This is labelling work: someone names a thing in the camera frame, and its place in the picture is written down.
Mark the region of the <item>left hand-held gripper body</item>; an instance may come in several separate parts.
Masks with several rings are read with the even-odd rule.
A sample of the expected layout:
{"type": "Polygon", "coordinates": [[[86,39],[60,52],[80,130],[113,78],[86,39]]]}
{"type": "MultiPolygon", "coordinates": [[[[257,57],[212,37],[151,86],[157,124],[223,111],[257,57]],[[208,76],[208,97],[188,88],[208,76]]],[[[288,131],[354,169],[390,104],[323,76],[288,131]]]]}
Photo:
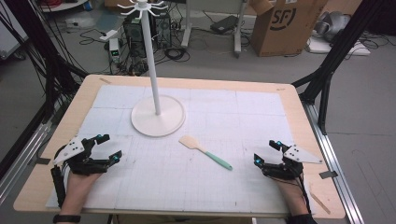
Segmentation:
{"type": "Polygon", "coordinates": [[[69,143],[61,147],[55,154],[53,164],[67,164],[73,174],[90,175],[102,174],[109,166],[107,160],[94,160],[91,158],[92,148],[97,145],[92,138],[72,138],[69,143]]]}

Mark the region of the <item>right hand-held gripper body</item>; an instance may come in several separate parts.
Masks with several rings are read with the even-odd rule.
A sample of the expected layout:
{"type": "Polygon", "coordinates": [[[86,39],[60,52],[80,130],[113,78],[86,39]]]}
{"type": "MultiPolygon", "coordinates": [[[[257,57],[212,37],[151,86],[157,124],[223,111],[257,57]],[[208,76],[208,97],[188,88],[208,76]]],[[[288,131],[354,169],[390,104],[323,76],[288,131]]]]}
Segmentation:
{"type": "Polygon", "coordinates": [[[262,173],[265,176],[283,180],[292,180],[301,175],[304,169],[304,162],[317,164],[322,163],[322,159],[296,145],[286,146],[283,144],[280,152],[282,153],[281,163],[270,164],[264,162],[262,173]]]}

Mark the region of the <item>person's right hand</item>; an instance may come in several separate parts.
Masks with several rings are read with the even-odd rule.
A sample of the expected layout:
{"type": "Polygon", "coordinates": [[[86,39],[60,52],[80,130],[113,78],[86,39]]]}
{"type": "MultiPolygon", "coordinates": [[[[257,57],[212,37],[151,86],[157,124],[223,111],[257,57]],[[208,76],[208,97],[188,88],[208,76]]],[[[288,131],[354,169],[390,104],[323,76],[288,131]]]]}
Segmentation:
{"type": "Polygon", "coordinates": [[[289,207],[305,206],[303,191],[296,180],[276,179],[275,183],[289,207]]]}

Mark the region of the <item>person's left hand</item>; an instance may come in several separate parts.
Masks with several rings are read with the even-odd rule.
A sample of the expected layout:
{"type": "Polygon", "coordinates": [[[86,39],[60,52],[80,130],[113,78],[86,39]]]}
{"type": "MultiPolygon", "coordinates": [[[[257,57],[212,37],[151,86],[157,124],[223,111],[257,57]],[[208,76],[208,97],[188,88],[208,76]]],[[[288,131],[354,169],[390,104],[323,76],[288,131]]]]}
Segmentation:
{"type": "Polygon", "coordinates": [[[76,175],[70,173],[68,176],[66,199],[74,201],[85,201],[92,186],[101,174],[76,175]]]}

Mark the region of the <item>thin wooden stick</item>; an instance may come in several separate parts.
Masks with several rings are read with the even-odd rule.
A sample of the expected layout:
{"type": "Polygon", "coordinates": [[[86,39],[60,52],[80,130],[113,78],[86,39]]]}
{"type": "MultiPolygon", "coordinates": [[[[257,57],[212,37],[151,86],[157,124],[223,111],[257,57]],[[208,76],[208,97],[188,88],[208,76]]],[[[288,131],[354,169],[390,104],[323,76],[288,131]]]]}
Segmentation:
{"type": "Polygon", "coordinates": [[[315,203],[315,211],[317,214],[326,214],[330,215],[332,213],[328,203],[330,201],[329,198],[324,197],[322,195],[318,195],[315,192],[310,192],[310,197],[315,203]]]}

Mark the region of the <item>black wristband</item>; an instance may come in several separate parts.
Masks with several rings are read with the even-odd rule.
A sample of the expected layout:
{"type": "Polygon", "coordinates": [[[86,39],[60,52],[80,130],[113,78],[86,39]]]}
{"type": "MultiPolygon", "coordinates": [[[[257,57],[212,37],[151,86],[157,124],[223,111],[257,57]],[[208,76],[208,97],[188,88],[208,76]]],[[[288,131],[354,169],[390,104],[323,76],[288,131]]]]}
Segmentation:
{"type": "Polygon", "coordinates": [[[81,216],[75,216],[75,215],[55,215],[52,219],[52,222],[54,224],[60,223],[60,222],[70,222],[70,223],[79,223],[81,220],[81,216]]]}

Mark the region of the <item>white grid mat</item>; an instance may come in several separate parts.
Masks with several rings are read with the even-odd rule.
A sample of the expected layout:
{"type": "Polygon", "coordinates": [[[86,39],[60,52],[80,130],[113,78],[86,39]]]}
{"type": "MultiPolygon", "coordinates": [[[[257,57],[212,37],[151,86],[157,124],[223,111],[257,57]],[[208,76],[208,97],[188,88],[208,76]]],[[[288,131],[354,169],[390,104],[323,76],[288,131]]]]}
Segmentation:
{"type": "Polygon", "coordinates": [[[100,88],[78,130],[81,138],[107,133],[109,141],[92,155],[105,159],[121,151],[120,162],[95,183],[88,209],[136,212],[285,214],[275,182],[254,164],[254,155],[279,164],[282,155],[270,140],[293,144],[286,111],[277,93],[162,88],[186,109],[184,124],[165,137],[148,137],[131,122],[133,107],[151,97],[148,87],[100,88]],[[190,135],[231,164],[231,171],[198,149],[178,142],[190,135]]]}

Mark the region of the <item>small power supply unit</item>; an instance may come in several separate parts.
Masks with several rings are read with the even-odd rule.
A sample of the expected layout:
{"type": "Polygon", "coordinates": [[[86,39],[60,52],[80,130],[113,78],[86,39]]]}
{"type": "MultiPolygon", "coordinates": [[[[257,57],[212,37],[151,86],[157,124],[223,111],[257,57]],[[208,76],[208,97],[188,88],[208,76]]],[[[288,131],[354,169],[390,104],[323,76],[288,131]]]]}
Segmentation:
{"type": "Polygon", "coordinates": [[[120,43],[117,38],[110,38],[108,42],[109,56],[113,63],[120,61],[120,43]]]}

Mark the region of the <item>white power strip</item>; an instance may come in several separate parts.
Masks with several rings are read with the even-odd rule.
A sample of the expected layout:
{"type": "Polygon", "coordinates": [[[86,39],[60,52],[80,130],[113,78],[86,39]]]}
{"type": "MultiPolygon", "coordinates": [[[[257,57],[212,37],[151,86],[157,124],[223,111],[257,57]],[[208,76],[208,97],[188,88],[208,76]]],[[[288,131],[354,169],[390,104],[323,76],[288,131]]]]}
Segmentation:
{"type": "Polygon", "coordinates": [[[104,35],[100,36],[100,39],[103,41],[107,41],[109,38],[113,37],[117,33],[118,33],[117,30],[110,30],[107,33],[105,33],[104,35]]]}

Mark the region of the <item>white hanger stand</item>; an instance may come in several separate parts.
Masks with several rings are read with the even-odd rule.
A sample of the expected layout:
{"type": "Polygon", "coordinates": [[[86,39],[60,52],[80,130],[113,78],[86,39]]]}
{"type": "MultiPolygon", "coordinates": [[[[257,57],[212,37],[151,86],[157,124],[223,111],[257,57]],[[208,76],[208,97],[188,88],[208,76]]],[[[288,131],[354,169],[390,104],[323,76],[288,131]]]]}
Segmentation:
{"type": "Polygon", "coordinates": [[[125,16],[138,11],[141,20],[144,45],[147,56],[148,74],[152,96],[138,102],[131,113],[134,128],[150,137],[163,137],[177,131],[184,123],[186,111],[183,104],[176,98],[160,95],[154,53],[151,41],[149,14],[156,17],[152,9],[164,9],[163,2],[149,3],[148,0],[129,0],[131,5],[118,7],[129,9],[125,16]]]}

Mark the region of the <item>black computer tower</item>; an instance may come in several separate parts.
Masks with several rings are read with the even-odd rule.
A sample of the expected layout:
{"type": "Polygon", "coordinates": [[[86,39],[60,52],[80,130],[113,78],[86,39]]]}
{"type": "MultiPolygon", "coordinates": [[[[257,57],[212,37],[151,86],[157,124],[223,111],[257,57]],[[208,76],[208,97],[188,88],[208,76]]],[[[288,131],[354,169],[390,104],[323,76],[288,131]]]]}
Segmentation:
{"type": "MultiPolygon", "coordinates": [[[[150,33],[157,49],[168,49],[172,46],[170,16],[165,10],[155,10],[157,17],[149,15],[150,33]]],[[[123,22],[123,30],[131,55],[145,58],[146,48],[139,13],[134,12],[123,22]]]]}

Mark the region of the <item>brown cardboard box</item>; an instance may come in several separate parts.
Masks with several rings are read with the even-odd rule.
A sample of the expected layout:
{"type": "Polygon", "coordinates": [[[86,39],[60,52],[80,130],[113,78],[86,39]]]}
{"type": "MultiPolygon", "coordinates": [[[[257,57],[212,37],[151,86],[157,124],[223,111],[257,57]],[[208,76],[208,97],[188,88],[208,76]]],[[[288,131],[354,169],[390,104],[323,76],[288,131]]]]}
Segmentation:
{"type": "Polygon", "coordinates": [[[257,13],[250,44],[259,57],[300,54],[328,0],[249,0],[257,13]]]}

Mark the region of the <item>white stand leg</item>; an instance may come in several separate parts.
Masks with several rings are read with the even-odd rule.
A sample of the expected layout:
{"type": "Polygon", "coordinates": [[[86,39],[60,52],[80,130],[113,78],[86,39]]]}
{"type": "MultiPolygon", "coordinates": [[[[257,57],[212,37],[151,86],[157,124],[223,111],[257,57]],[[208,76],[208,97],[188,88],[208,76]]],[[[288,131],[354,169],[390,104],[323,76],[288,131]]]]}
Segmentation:
{"type": "Polygon", "coordinates": [[[237,13],[237,24],[235,31],[233,33],[233,55],[238,58],[242,51],[242,44],[241,44],[241,28],[242,22],[244,20],[245,9],[247,7],[248,0],[241,0],[240,8],[237,13]]]}
{"type": "Polygon", "coordinates": [[[183,38],[181,41],[181,47],[182,48],[187,48],[189,45],[189,41],[190,41],[190,37],[191,37],[191,0],[186,0],[186,4],[185,4],[185,30],[184,30],[184,34],[183,34],[183,38]]]}

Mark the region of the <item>flat white board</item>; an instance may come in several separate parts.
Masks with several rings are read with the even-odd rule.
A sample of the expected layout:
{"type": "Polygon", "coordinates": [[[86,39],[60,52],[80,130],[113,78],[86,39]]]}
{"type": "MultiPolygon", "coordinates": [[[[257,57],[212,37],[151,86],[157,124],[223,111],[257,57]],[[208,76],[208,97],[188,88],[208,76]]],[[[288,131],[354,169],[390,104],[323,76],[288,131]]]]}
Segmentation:
{"type": "MultiPolygon", "coordinates": [[[[323,38],[311,36],[306,42],[306,50],[311,53],[327,54],[332,49],[331,43],[323,38]]],[[[360,41],[357,41],[348,55],[368,56],[371,52],[360,41]]]]}

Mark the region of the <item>flat black device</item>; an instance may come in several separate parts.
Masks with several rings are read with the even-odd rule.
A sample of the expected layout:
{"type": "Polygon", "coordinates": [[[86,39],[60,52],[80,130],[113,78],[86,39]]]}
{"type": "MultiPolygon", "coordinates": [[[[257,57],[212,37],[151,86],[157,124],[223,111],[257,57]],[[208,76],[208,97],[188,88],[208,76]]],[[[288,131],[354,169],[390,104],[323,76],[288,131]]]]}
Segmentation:
{"type": "Polygon", "coordinates": [[[210,25],[210,29],[217,34],[231,31],[237,24],[238,18],[234,15],[228,16],[210,25]]]}

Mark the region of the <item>grey rounded object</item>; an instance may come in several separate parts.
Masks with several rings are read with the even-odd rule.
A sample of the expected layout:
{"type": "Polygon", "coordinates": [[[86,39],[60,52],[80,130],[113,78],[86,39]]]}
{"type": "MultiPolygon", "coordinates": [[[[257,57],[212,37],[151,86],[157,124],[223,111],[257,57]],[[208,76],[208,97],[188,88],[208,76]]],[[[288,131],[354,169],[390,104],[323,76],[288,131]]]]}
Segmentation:
{"type": "Polygon", "coordinates": [[[328,42],[333,42],[335,37],[343,31],[349,23],[351,17],[340,11],[325,11],[314,27],[316,33],[328,42]]]}

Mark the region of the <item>aluminium rail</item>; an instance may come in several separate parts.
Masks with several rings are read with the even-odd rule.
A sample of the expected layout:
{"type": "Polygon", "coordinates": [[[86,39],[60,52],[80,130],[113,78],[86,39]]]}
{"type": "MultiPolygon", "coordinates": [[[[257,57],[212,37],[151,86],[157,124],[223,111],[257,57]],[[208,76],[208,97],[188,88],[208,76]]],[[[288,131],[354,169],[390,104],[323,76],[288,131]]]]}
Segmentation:
{"type": "Polygon", "coordinates": [[[52,123],[40,123],[30,130],[23,141],[20,143],[21,151],[16,159],[7,168],[7,171],[0,178],[0,206],[7,199],[8,194],[12,191],[18,179],[28,166],[28,163],[43,146],[43,143],[52,129],[52,123]]]}
{"type": "Polygon", "coordinates": [[[326,162],[328,170],[336,173],[332,176],[332,181],[337,190],[338,196],[342,202],[344,210],[346,212],[347,221],[349,224],[364,224],[364,220],[361,215],[361,211],[353,197],[350,187],[347,183],[347,179],[344,175],[342,167],[336,157],[333,150],[332,143],[327,134],[323,134],[318,125],[318,111],[313,105],[303,103],[304,111],[310,122],[311,128],[314,132],[315,137],[326,162]]]}

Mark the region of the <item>black metal frame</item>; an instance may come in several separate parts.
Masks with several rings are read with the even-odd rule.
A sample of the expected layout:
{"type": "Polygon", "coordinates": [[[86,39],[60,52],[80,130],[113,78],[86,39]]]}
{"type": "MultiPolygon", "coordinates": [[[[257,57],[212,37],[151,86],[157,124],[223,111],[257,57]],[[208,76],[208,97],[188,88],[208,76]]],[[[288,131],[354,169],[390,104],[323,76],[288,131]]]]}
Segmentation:
{"type": "Polygon", "coordinates": [[[336,39],[332,49],[318,69],[310,75],[291,83],[295,88],[307,84],[307,87],[299,94],[299,97],[302,102],[308,105],[313,105],[317,96],[320,95],[317,125],[324,135],[327,134],[326,118],[332,76],[354,44],[358,41],[365,28],[378,14],[381,7],[386,4],[386,1],[387,0],[362,0],[351,17],[350,22],[336,39]]]}
{"type": "Polygon", "coordinates": [[[45,83],[41,86],[45,101],[0,161],[0,180],[5,178],[21,155],[22,148],[33,131],[42,121],[50,119],[50,115],[55,111],[55,101],[62,95],[71,96],[77,92],[79,85],[72,75],[81,78],[88,75],[62,57],[56,49],[45,29],[45,19],[35,0],[0,0],[0,8],[4,6],[7,6],[7,10],[4,13],[0,12],[0,22],[21,45],[33,65],[34,72],[39,78],[44,78],[45,83]]]}

